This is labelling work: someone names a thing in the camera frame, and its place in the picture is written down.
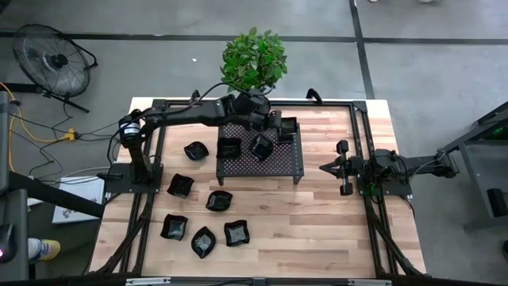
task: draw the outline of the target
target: black metal grid platform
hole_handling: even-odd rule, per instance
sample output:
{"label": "black metal grid platform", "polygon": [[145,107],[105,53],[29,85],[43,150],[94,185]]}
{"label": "black metal grid platform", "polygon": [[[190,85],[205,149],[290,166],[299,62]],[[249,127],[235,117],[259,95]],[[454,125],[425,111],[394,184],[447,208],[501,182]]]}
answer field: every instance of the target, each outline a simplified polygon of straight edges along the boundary
{"label": "black metal grid platform", "polygon": [[217,159],[217,180],[222,186],[225,177],[252,177],[252,176],[292,176],[293,183],[298,184],[304,175],[302,138],[300,125],[297,133],[293,135],[293,143],[275,144],[277,133],[275,129],[261,132],[274,143],[271,155],[264,161],[258,160],[248,150],[251,141],[260,132],[247,131],[244,127],[229,124],[219,127],[218,137],[241,139],[241,156],[235,159]]}

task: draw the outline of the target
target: concrete floor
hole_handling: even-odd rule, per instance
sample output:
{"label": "concrete floor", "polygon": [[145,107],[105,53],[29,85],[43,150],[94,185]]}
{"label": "concrete floor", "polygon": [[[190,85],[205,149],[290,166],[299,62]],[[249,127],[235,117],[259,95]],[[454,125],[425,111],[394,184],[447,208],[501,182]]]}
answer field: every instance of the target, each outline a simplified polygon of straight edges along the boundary
{"label": "concrete floor", "polygon": [[[357,0],[366,37],[507,38],[508,2],[443,0]],[[16,0],[0,15],[0,29],[26,23],[65,32],[235,35],[257,25],[284,36],[354,36],[347,0]],[[0,80],[28,82],[12,56],[11,39],[0,39]],[[75,118],[62,129],[88,131],[117,121],[133,96],[188,96],[220,79],[224,42],[79,41],[97,57],[99,67],[85,94],[75,101],[90,114],[68,108]],[[329,99],[365,99],[355,44],[285,44],[289,74],[272,97],[304,96],[310,87]],[[367,44],[377,99],[386,99],[404,156],[424,156],[466,132],[471,123],[508,99],[508,46]],[[61,104],[38,95],[16,95],[25,116],[52,125],[62,120]],[[51,131],[33,127],[40,137]],[[14,139],[14,165],[27,174],[43,162],[37,149]],[[65,142],[48,148],[64,172],[105,166],[106,142]],[[481,212],[460,156],[463,172],[453,180],[417,176],[412,187],[421,248],[428,273],[444,278],[508,283],[508,262],[500,252],[508,230],[473,234],[462,225]],[[23,161],[32,162],[23,165]],[[39,170],[42,176],[56,166]],[[49,276],[79,273],[94,228],[82,227],[83,247],[73,257],[81,267],[54,266]],[[66,230],[58,229],[59,235]]]}

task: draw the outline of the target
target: metal bracket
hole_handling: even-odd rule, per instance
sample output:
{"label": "metal bracket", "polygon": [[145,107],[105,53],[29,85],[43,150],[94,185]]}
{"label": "metal bracket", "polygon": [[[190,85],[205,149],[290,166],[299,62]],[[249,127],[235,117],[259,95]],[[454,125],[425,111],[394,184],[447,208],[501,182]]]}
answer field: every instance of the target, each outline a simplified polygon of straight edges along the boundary
{"label": "metal bracket", "polygon": [[321,99],[321,96],[313,88],[309,88],[305,98],[306,99],[316,99],[317,104],[323,104],[323,99]]}
{"label": "metal bracket", "polygon": [[352,102],[352,105],[359,111],[367,113],[367,103],[364,100],[355,100]]}
{"label": "metal bracket", "polygon": [[169,285],[170,283],[171,277],[133,278],[127,279],[125,286]]}
{"label": "metal bracket", "polygon": [[162,181],[162,173],[164,171],[163,164],[152,164],[153,182],[150,185],[133,184],[130,178],[133,166],[128,163],[115,163],[110,171],[110,176],[122,174],[122,177],[108,179],[106,188],[111,193],[129,193],[129,194],[156,194],[160,190],[160,182]]}
{"label": "metal bracket", "polygon": [[350,279],[348,286],[391,286],[390,280]]}

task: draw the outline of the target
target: potted plant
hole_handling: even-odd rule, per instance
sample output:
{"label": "potted plant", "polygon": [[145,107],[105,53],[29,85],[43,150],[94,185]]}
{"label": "potted plant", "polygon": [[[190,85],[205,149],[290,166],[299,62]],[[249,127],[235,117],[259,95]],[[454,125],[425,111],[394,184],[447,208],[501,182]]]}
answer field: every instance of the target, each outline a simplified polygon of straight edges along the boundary
{"label": "potted plant", "polygon": [[228,92],[235,87],[243,91],[266,87],[274,88],[275,83],[287,74],[286,59],[282,41],[271,30],[257,34],[257,28],[241,34],[233,42],[227,43],[222,53],[224,66],[221,67],[222,82],[228,83]]}

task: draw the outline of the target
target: wooden table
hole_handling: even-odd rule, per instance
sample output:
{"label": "wooden table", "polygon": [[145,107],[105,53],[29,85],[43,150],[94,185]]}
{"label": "wooden table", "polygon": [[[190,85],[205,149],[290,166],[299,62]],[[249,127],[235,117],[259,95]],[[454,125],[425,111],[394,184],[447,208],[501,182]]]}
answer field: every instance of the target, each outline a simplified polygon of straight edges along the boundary
{"label": "wooden table", "polygon": [[[131,110],[150,107],[153,99],[133,98]],[[375,147],[397,150],[387,101],[366,102]],[[300,123],[305,176],[298,186],[293,185],[291,177],[270,177],[227,178],[225,185],[220,187],[215,177],[217,128],[203,125],[167,128],[162,157],[163,186],[154,203],[143,275],[321,278],[375,275],[363,200],[356,191],[350,196],[340,196],[341,181],[318,169],[319,165],[329,163],[337,156],[335,145],[340,139],[352,140],[348,109],[275,108],[280,109],[284,117],[298,117]],[[364,138],[359,114],[357,118]],[[183,147],[192,141],[201,141],[208,147],[210,155],[204,161],[191,161],[184,154]],[[351,156],[355,151],[353,144],[349,145]],[[119,161],[130,162],[125,149],[120,151]],[[176,173],[195,180],[186,199],[166,192]],[[214,213],[205,208],[209,194],[215,190],[229,191],[234,196],[225,213]],[[102,266],[124,238],[132,200],[133,195],[119,195],[106,207],[90,270]],[[392,196],[386,197],[386,205],[394,240],[416,268],[424,272],[409,206],[399,197]],[[189,218],[182,241],[160,236],[167,214]],[[248,221],[251,241],[247,245],[228,247],[225,245],[224,223],[238,219]],[[191,239],[203,226],[214,232],[217,244],[208,257],[199,259],[191,249]],[[379,246],[383,264],[388,269],[384,244]],[[134,242],[130,267],[136,254],[137,242]]]}

